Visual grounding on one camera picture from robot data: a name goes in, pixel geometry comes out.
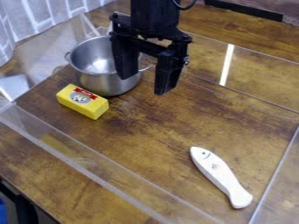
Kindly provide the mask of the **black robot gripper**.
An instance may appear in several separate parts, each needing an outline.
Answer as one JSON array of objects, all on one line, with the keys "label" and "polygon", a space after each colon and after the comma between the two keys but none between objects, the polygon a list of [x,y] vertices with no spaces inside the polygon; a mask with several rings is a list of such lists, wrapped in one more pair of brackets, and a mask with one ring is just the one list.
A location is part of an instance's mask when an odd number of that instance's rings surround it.
[{"label": "black robot gripper", "polygon": [[179,30],[180,0],[131,0],[131,14],[115,12],[111,44],[116,72],[122,80],[138,73],[139,53],[158,57],[154,93],[163,95],[178,84],[183,66],[188,63],[192,38]]}]

